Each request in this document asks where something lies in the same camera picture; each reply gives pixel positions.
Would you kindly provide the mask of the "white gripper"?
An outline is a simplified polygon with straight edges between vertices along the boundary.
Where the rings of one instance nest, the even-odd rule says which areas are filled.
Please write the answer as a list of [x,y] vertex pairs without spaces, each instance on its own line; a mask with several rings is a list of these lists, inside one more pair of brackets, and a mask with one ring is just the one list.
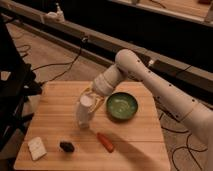
[[82,96],[93,97],[94,91],[100,95],[94,96],[94,104],[90,109],[92,113],[96,112],[104,103],[105,98],[101,96],[109,96],[115,90],[117,82],[118,78],[116,73],[105,71],[93,80],[92,89],[88,87],[81,93]]

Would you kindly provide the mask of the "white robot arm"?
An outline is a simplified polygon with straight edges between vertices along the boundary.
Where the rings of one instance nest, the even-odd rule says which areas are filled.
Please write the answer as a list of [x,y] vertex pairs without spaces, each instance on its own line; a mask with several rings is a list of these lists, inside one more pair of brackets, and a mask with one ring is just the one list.
[[173,116],[207,146],[204,171],[213,171],[213,111],[147,68],[129,49],[120,50],[115,64],[98,75],[83,95],[107,97],[127,77],[142,82]]

